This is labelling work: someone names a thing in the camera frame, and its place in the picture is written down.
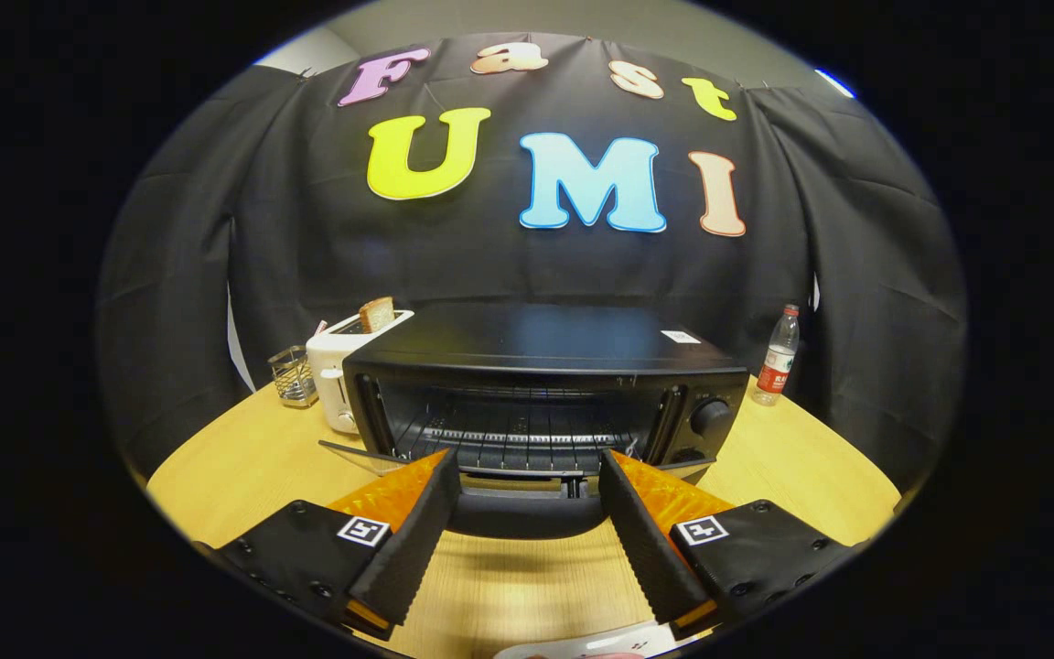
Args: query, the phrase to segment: oven knob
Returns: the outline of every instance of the oven knob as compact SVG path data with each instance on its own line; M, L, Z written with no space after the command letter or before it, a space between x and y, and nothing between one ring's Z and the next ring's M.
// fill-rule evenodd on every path
M690 430L697 434L702 434L707 440L707 433L711 428L723 428L727 418L731 415L731 408L718 399L706 401L698 406L690 415Z

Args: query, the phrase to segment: blue letter m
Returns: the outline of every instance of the blue letter m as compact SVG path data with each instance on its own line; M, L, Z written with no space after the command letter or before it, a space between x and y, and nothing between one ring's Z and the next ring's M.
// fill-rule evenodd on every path
M562 185L585 226L597 222L614 189L616 208L607 214L612 229L665 230L665 217L657 212L653 193L657 146L652 142L632 137L613 139L597 167L562 133L532 133L519 142L530 151L532 162L530 208L519 216L523 226L559 229L568 225L568 213L560 208Z

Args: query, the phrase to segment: yellow letter u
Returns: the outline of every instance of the yellow letter u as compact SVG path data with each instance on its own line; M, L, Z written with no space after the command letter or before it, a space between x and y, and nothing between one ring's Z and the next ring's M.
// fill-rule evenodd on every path
M430 171L409 169L409 148L413 131L426 124L426 117L407 116L382 121L369 130L369 188L386 199L433 197L463 182L474 168L477 124L490 117L486 108L460 108L442 113L442 123L450 127L447 157Z

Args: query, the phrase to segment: letter cutout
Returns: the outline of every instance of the letter cutout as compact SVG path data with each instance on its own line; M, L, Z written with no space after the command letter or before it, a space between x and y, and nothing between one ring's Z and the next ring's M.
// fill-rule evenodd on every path
M385 92L389 91L388 86L382 86L380 80L389 80L389 82L397 82L406 77L406 73L409 73L411 61L421 62L423 59L430 58L430 50L418 49L417 51L410 51L407 53L398 53L396 55L389 55L388 58L372 59L371 61L364 62L360 64L360 74L356 76L356 82L352 83L352 89L348 92L348 96L344 96L336 104L339 108L344 105L351 105L352 103L358 103L360 100L376 99L378 96L385 96Z
M499 43L477 52L477 58L469 66L476 74L502 73L505 71L535 71L547 66L544 52L535 43L515 41Z
M477 151L477 124L490 117L486 108L447 110L438 117L450 127L447 157L430 171L409 169L409 148L413 131L426 124L426 117L406 116L382 121L369 129L372 153L369 154L369 189L385 199L433 197L463 182L474 168Z
M645 66L612 59L611 62L607 63L607 67L612 72L609 75L612 82L626 92L632 92L636 95L647 97L647 99L661 99L665 96L664 89L661 84L657 84L657 76Z
M560 208L562 185L585 226L597 222L607 196L616 191L616 206L607 214L612 229L665 230L665 217L657 211L653 192L658 150L652 142L633 137L613 139L594 168L577 142L562 133L524 135L519 144L530 151L532 163L530 206L519 214L520 225L528 229L568 225L568 212Z
M730 100L731 97L721 89L716 88L714 82L704 78L682 78L682 82L694 89L694 100L697 100L698 106L706 110L707 113L725 121L735 121L739 117L735 114L735 110L723 108L723 103L719 99Z
M739 209L735 203L735 187L731 172L735 163L705 151L690 151L690 162L702 171L702 187L706 196L706 213L702 216L702 228L716 236L738 237L745 233L745 222L739 219Z

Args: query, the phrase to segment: wall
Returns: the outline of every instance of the wall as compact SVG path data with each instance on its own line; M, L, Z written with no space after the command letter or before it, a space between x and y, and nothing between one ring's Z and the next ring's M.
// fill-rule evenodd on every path
M769 38L681 0L379 0L327 23L368 55L427 38L483 32L583 34L650 51L743 86L802 86L836 93L816 67Z
M255 63L292 73L299 73L310 66L311 71L306 75L311 76L351 62L359 56L360 54L344 42L337 34L325 25L319 25L298 35Z

